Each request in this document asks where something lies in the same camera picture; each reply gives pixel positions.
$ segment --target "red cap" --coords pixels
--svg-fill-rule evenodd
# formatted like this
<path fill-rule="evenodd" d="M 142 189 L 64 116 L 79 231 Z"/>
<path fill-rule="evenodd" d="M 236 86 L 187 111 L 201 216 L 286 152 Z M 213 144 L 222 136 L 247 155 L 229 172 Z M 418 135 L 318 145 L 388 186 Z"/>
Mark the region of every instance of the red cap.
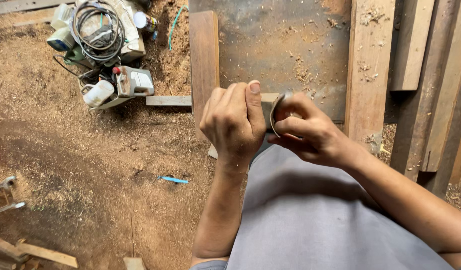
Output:
<path fill-rule="evenodd" d="M 112 68 L 112 72 L 113 72 L 114 74 L 119 75 L 121 71 L 120 71 L 120 69 L 119 69 L 118 67 L 113 67 L 113 68 Z"/>

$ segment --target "label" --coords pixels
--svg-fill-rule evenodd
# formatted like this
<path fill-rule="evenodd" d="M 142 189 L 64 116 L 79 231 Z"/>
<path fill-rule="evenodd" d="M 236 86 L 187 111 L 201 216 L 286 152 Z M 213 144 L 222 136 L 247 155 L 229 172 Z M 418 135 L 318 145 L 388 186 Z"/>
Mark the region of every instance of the label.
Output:
<path fill-rule="evenodd" d="M 140 72 L 131 72 L 131 78 L 135 80 L 137 87 L 144 87 L 144 88 L 154 88 L 152 82 L 150 81 L 149 76 Z"/>

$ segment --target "left hand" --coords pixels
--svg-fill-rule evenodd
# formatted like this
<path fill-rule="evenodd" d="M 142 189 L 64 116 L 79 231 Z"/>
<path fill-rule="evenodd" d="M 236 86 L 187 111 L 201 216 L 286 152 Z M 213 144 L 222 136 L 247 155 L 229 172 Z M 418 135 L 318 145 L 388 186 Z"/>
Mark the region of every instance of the left hand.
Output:
<path fill-rule="evenodd" d="M 217 150 L 218 162 L 246 170 L 266 130 L 260 82 L 215 88 L 205 104 L 200 130 Z"/>

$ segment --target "blue plastic strip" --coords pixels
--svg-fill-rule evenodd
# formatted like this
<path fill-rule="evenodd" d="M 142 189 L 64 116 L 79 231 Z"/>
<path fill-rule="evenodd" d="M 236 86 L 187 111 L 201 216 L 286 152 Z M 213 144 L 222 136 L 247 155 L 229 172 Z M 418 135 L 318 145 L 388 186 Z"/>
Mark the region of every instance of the blue plastic strip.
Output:
<path fill-rule="evenodd" d="M 175 20 L 174 20 L 174 23 L 172 24 L 172 29 L 170 29 L 170 34 L 169 34 L 169 50 L 171 51 L 172 50 L 172 33 L 174 32 L 174 27 L 175 27 L 175 24 L 177 23 L 177 19 L 179 18 L 180 16 L 180 13 L 182 12 L 182 9 L 183 8 L 187 8 L 187 10 L 189 10 L 189 6 L 188 5 L 183 5 L 180 10 L 179 10 L 179 13 L 177 13 L 177 16 L 175 17 Z"/>
<path fill-rule="evenodd" d="M 187 180 L 180 180 L 180 179 L 177 179 L 177 178 L 172 178 L 172 177 L 167 177 L 167 176 L 158 176 L 157 179 L 164 179 L 164 180 L 167 180 L 167 181 L 172 181 L 172 182 L 176 182 L 176 183 L 183 183 L 183 184 L 188 184 L 189 181 Z"/>

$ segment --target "fingernail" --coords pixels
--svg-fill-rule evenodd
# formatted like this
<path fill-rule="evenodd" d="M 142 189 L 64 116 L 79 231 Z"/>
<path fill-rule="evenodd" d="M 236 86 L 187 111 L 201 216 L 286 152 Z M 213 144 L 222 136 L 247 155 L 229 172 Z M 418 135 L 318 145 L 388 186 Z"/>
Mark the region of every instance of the fingernail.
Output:
<path fill-rule="evenodd" d="M 251 92 L 254 94 L 259 94 L 260 93 L 260 83 L 252 83 L 250 85 Z"/>

